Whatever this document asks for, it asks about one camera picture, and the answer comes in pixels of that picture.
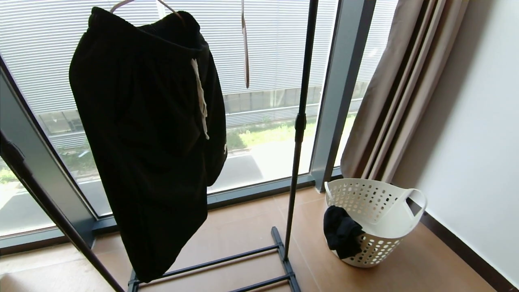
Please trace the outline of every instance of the white plastic basket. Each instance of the white plastic basket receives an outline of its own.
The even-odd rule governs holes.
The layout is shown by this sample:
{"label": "white plastic basket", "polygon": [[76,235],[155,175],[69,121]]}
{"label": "white plastic basket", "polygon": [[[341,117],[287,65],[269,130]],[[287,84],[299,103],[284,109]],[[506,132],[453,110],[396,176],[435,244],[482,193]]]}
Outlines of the white plastic basket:
{"label": "white plastic basket", "polygon": [[[427,198],[417,189],[402,189],[368,179],[337,179],[325,183],[326,204],[342,207],[359,223],[364,234],[357,238],[362,252],[342,261],[355,267],[378,265],[420,221]],[[422,209],[413,215],[406,199],[422,196]]]}

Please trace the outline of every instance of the wall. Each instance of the wall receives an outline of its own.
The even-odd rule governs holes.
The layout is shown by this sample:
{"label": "wall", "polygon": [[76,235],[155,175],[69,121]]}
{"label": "wall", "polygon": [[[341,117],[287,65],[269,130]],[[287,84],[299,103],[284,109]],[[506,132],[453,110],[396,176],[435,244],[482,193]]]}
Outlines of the wall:
{"label": "wall", "polygon": [[393,183],[519,287],[519,1],[473,1]]}

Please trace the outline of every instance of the beige curtain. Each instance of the beige curtain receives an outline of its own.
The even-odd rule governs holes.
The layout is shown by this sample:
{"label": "beige curtain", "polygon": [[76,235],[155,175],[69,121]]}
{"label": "beige curtain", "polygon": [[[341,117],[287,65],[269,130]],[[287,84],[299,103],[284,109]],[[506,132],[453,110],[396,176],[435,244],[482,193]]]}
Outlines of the beige curtain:
{"label": "beige curtain", "polygon": [[458,33],[468,0],[399,0],[388,44],[344,149],[345,178],[390,182]]}

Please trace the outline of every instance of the clothing rack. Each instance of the clothing rack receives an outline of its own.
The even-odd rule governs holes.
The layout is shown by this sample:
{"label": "clothing rack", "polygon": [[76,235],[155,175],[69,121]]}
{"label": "clothing rack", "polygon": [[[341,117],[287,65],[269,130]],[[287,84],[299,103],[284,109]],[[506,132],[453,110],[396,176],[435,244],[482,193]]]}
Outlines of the clothing rack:
{"label": "clothing rack", "polygon": [[[301,157],[301,146],[303,143],[303,135],[304,130],[306,128],[306,99],[308,94],[308,82],[310,79],[310,64],[312,59],[312,49],[313,49],[313,39],[316,30],[316,19],[317,19],[317,7],[318,0],[310,0],[309,9],[308,9],[308,24],[306,31],[306,43],[305,43],[305,55],[304,55],[304,63],[303,63],[303,77],[301,81],[301,97],[299,100],[299,112],[297,114],[297,118],[295,121],[295,149],[294,149],[294,164],[292,168],[292,180],[290,184],[290,199],[289,199],[289,211],[288,211],[288,219],[286,222],[286,236],[285,243],[283,244],[283,240],[278,232],[276,227],[272,227],[271,235],[274,239],[274,244],[247,251],[246,253],[241,253],[225,258],[221,258],[218,260],[209,261],[206,263],[198,264],[195,266],[179,269],[176,271],[167,272],[160,278],[170,277],[198,269],[203,269],[206,267],[214,266],[220,263],[229,262],[232,260],[245,258],[251,255],[256,255],[260,253],[264,253],[270,250],[277,250],[281,263],[283,265],[285,275],[275,277],[263,282],[259,282],[250,286],[246,286],[243,288],[239,288],[233,290],[232,292],[243,292],[243,291],[251,291],[257,288],[265,287],[271,284],[275,284],[282,281],[288,281],[290,285],[290,289],[292,292],[300,292],[301,288],[297,283],[297,279],[292,269],[292,266],[289,261],[289,246],[290,246],[290,236],[292,233],[292,219],[294,216],[294,202],[295,202],[295,192],[297,186],[297,177],[299,172],[299,159]],[[72,224],[68,221],[68,219],[64,216],[64,214],[59,210],[56,204],[52,201],[52,199],[48,196],[45,190],[39,185],[39,183],[34,179],[32,173],[27,168],[24,163],[23,154],[18,150],[18,148],[10,143],[3,133],[1,134],[1,144],[0,151],[4,161],[11,166],[13,172],[18,177],[20,182],[24,185],[24,187],[31,193],[34,199],[38,202],[38,204],[42,207],[42,209],[47,213],[47,215],[56,223],[56,225],[60,228],[60,230],[65,234],[66,237],[70,239],[70,241],[79,249],[85,257],[92,263],[96,270],[105,278],[105,280],[110,284],[110,286],[117,292],[125,292],[125,290],[117,283],[114,277],[109,273],[106,267],[101,263],[101,261],[95,256],[95,254],[90,250],[88,244],[81,238],[79,233],[74,229]],[[137,292],[139,290],[139,285],[142,282],[137,279],[135,275],[135,271],[132,270],[130,281],[128,282],[128,292]]]}

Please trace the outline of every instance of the tile floor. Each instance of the tile floor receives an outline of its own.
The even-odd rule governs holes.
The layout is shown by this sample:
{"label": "tile floor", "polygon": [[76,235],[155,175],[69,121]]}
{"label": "tile floor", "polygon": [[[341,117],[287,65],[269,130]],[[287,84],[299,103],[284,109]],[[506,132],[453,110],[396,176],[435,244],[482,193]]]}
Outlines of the tile floor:
{"label": "tile floor", "polygon": [[[272,244],[270,228],[285,234],[288,195],[214,210],[172,269]],[[322,232],[326,205],[314,188],[298,191],[290,259],[303,291],[493,291],[453,251],[419,225],[379,266],[350,267],[327,248]],[[117,234],[97,239],[93,251],[126,287],[131,266]],[[277,253],[142,285],[142,292],[229,291],[283,274]],[[277,285],[260,291],[290,291]],[[70,245],[0,259],[1,292],[112,291]]]}

